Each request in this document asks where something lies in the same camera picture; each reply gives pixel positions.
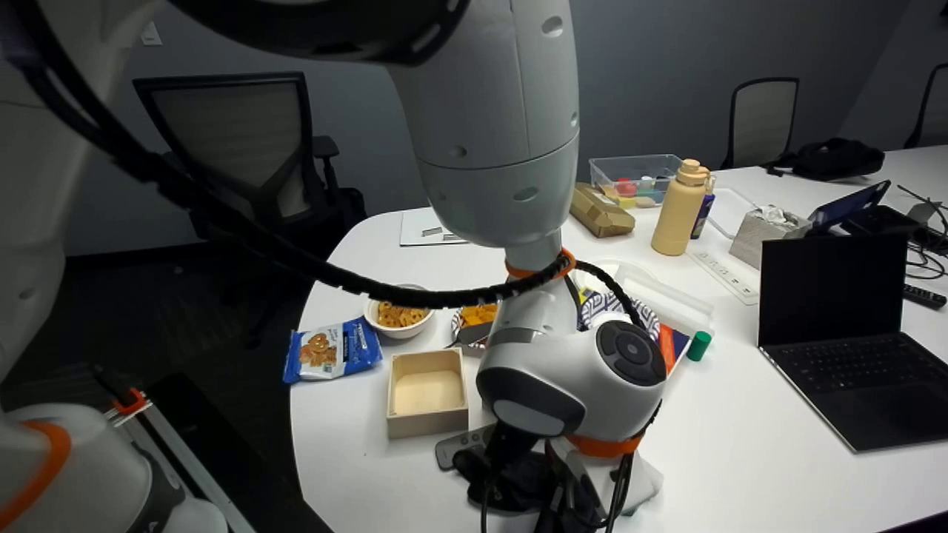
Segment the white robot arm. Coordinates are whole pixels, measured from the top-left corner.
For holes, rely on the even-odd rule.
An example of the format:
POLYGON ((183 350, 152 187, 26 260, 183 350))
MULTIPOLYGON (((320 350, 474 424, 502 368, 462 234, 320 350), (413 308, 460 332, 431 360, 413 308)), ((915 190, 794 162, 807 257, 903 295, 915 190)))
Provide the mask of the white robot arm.
POLYGON ((503 431, 628 455, 660 406, 665 368, 638 314, 583 328, 555 301, 577 260, 561 246, 577 168, 570 0, 172 0, 209 29, 271 54, 380 61, 409 117, 441 224, 508 254, 496 288, 414 292, 295 248, 145 151, 77 70, 38 0, 3 0, 3 54, 34 94, 130 175, 333 288, 413 308, 496 301, 478 374, 503 431))

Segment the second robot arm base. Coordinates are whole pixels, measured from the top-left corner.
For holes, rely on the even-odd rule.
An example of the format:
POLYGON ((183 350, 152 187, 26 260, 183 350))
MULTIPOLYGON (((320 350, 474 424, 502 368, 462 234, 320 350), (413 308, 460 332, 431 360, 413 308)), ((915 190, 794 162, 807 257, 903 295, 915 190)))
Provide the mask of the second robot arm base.
POLYGON ((228 533, 106 415, 44 403, 0 415, 0 533, 228 533))

